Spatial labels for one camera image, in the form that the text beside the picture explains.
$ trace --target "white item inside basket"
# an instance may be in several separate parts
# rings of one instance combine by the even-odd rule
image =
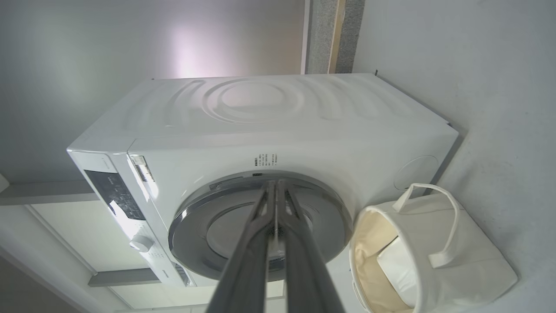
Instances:
[[[400,237],[394,239],[376,258],[386,278],[409,307],[417,302],[417,281],[409,252]]]

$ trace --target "gray beam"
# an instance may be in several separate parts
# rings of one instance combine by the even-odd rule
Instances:
[[[98,200],[86,180],[10,185],[0,193],[0,206]]]
[[[90,287],[114,287],[159,283],[160,280],[150,268],[138,270],[99,272],[89,280]]]

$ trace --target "black display screen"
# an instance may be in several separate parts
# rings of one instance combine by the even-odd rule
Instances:
[[[145,216],[139,210],[137,203],[135,203],[131,193],[123,183],[122,177],[118,173],[95,172],[92,170],[85,170],[85,173],[89,176],[89,179],[109,207],[110,203],[114,201],[128,218],[145,220]],[[112,207],[110,209],[112,213],[116,214]]]

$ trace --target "basket beige lining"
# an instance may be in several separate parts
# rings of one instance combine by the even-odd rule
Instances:
[[[384,275],[376,257],[398,233],[379,212],[365,213],[354,233],[354,261],[356,277],[363,290],[363,298],[373,313],[412,313]]]

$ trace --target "white washing machine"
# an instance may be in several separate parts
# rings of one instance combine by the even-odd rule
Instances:
[[[457,136],[370,74],[150,80],[68,152],[163,283],[208,286],[265,181],[292,181],[329,268],[345,265],[357,212],[430,182]],[[284,278],[283,247],[269,270]]]

